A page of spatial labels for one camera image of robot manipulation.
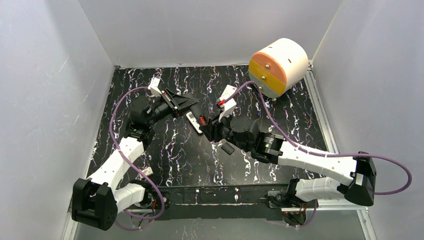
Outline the beige remote control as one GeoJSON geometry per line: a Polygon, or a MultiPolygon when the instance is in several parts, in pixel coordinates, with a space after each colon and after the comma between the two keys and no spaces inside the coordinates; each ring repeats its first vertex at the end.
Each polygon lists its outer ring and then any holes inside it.
{"type": "Polygon", "coordinates": [[[188,111],[185,114],[187,120],[190,122],[190,124],[193,126],[193,128],[195,129],[195,131],[197,132],[198,135],[202,135],[203,132],[200,130],[200,125],[198,123],[198,121],[196,120],[196,118],[194,117],[193,113],[191,111],[188,111]]]}

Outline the red orange battery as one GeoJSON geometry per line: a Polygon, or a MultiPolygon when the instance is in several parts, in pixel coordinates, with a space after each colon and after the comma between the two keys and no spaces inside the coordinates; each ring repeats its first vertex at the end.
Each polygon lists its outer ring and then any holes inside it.
{"type": "Polygon", "coordinates": [[[203,116],[200,116],[200,117],[199,117],[199,122],[200,122],[200,124],[201,124],[202,126],[204,126],[204,125],[206,125],[206,124],[207,124],[207,121],[205,120],[205,118],[204,118],[203,116]]]}

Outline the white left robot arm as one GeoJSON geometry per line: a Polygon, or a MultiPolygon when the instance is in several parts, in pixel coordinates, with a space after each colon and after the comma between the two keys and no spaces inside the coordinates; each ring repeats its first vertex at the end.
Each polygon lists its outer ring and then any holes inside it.
{"type": "Polygon", "coordinates": [[[150,178],[129,183],[117,189],[129,168],[137,169],[134,161],[152,142],[154,124],[168,115],[182,117],[198,107],[199,101],[192,93],[176,94],[169,89],[150,90],[158,99],[154,103],[135,100],[123,138],[114,144],[115,151],[88,178],[79,178],[73,185],[71,218],[79,223],[106,231],[115,222],[117,215],[135,203],[141,203],[152,195],[163,201],[163,195],[150,178]]]}

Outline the black remote battery cover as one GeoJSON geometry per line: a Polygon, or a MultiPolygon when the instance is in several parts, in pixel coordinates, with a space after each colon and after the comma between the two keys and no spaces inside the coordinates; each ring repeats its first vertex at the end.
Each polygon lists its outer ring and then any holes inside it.
{"type": "Polygon", "coordinates": [[[227,153],[228,155],[231,155],[235,151],[235,149],[228,142],[226,142],[223,145],[221,145],[221,149],[225,153],[227,153]]]}

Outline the black cylindrical remote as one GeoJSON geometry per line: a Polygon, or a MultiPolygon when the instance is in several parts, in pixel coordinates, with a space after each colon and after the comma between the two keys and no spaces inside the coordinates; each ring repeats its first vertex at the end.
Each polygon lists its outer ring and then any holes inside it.
{"type": "Polygon", "coordinates": [[[204,111],[202,110],[201,105],[196,103],[190,107],[190,110],[199,124],[199,129],[203,132],[204,135],[210,135],[212,121],[210,118],[204,115],[204,111]]]}

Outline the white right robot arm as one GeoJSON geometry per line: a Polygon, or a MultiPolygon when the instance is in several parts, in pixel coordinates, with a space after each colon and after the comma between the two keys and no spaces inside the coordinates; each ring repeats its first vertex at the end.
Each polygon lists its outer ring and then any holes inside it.
{"type": "Polygon", "coordinates": [[[301,205],[318,199],[345,199],[370,207],[374,204],[377,171],[371,157],[337,157],[326,151],[294,147],[281,135],[263,132],[248,118],[199,117],[200,130],[211,142],[226,140],[222,149],[231,155],[239,148],[264,164],[297,167],[321,174],[315,179],[291,179],[287,190],[266,194],[272,207],[301,205]]]}

